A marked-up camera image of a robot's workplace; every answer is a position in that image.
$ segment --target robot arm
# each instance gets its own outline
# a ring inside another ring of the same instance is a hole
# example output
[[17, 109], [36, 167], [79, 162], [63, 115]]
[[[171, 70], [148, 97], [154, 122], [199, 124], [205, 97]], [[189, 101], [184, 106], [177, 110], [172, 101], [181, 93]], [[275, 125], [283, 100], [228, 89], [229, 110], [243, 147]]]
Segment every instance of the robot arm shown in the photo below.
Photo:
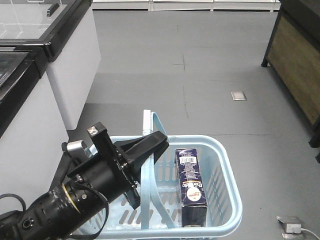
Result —
[[57, 183], [27, 210], [0, 215], [0, 240], [94, 239], [100, 232], [90, 236], [70, 234], [103, 208], [107, 218], [109, 203], [121, 194], [134, 209], [140, 206], [137, 183], [141, 167], [152, 153], [155, 161], [159, 159], [169, 146], [167, 137], [157, 131], [113, 144], [100, 122], [87, 132], [97, 153], [86, 154], [86, 149], [69, 143], [64, 155], [77, 159], [80, 165], [67, 174], [67, 182]]

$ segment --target barcode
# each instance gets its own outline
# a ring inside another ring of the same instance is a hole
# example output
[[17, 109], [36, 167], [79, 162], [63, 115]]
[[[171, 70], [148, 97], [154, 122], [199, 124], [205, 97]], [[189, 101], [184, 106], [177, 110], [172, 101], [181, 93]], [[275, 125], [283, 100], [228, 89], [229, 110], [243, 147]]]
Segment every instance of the barcode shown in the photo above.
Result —
[[195, 156], [181, 156], [180, 164], [185, 164], [185, 163], [196, 164], [197, 158]]

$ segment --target white cable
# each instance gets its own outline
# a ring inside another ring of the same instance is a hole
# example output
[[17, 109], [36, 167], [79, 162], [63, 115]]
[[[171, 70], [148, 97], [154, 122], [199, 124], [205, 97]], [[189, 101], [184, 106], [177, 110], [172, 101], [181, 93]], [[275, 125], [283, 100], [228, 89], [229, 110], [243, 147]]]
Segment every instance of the white cable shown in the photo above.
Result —
[[301, 228], [301, 231], [306, 231], [306, 232], [312, 234], [313, 236], [315, 236], [318, 240], [320, 240], [320, 237], [318, 237], [313, 231], [310, 231], [310, 230], [305, 229], [305, 228]]

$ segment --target white plug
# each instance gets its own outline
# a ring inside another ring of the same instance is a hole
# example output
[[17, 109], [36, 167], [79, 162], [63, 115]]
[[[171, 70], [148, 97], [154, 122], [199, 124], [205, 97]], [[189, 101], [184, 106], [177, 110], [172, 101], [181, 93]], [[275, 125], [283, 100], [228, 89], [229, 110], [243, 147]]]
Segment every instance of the white plug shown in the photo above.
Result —
[[300, 234], [301, 224], [300, 223], [285, 223], [283, 225], [284, 232], [286, 234]]

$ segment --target basket handle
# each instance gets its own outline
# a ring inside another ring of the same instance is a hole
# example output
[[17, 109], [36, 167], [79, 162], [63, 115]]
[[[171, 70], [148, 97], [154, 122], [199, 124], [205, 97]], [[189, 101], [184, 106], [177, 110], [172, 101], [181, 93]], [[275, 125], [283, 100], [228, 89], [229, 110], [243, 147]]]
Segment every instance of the basket handle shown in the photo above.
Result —
[[[158, 115], [150, 110], [143, 111], [142, 135], [153, 132], [154, 124], [158, 130], [167, 135]], [[175, 223], [163, 205], [156, 183], [154, 155], [152, 154], [142, 165], [141, 168], [141, 229], [149, 229], [150, 202], [161, 215], [168, 228], [175, 228]]]

